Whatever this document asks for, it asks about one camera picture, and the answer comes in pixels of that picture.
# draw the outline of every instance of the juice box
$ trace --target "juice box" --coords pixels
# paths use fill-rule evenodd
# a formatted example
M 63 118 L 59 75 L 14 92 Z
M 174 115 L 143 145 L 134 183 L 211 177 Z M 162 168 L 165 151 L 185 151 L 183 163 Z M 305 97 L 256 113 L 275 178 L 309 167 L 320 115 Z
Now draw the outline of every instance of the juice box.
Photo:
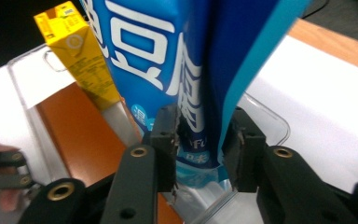
M 97 40 L 72 2 L 35 15 L 34 20 L 46 44 L 100 110 L 120 100 Z

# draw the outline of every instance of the white table surface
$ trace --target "white table surface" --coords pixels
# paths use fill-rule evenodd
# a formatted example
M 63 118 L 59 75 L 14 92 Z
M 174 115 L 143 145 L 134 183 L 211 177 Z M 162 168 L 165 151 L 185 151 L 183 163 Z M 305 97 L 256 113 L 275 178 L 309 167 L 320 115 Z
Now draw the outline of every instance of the white table surface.
M 325 182 L 351 192 L 358 182 L 358 67 L 287 36 L 247 92 L 288 121 L 284 146 L 298 151 Z M 1 67 L 0 142 L 40 158 L 29 136 L 21 101 Z M 36 163 L 31 168 L 38 178 L 48 178 L 46 164 Z

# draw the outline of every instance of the brass screw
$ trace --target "brass screw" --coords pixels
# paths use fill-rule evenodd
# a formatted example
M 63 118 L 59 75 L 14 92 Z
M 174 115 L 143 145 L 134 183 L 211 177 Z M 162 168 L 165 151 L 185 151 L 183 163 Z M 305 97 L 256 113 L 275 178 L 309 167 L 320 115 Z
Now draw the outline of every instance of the brass screw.
M 14 154 L 14 155 L 11 156 L 11 159 L 12 159 L 13 161 L 19 161 L 21 158 L 22 158 L 22 155 L 21 155 L 20 152 L 18 152 L 18 153 L 16 153 L 16 154 Z
M 59 201 L 67 198 L 75 191 L 75 186 L 71 182 L 64 182 L 54 187 L 48 192 L 48 199 L 51 201 Z
M 286 159 L 293 157 L 293 152 L 285 148 L 275 148 L 274 153 L 275 155 Z
M 27 185 L 31 182 L 31 178 L 27 175 L 20 180 L 20 184 Z
M 144 147 L 137 147 L 131 151 L 133 157 L 143 157 L 147 154 L 147 149 Z

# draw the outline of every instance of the blue carton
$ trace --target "blue carton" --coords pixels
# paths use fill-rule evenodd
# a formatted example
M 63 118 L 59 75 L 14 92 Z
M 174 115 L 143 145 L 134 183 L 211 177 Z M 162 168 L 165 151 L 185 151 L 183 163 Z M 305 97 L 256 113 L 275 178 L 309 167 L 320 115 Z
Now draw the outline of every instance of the blue carton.
M 309 0 L 81 0 L 141 133 L 178 104 L 177 178 L 227 178 L 222 152 L 234 108 Z

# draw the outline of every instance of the wooden table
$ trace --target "wooden table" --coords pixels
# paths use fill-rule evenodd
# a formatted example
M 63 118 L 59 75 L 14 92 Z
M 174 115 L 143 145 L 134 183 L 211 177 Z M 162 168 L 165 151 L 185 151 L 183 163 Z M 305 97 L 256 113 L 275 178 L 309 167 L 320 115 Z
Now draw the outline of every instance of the wooden table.
M 298 20 L 288 34 L 316 49 L 358 66 L 358 40 L 303 20 Z
M 89 187 L 117 171 L 126 147 L 75 83 L 36 108 L 72 178 Z M 159 194 L 158 223 L 182 222 Z

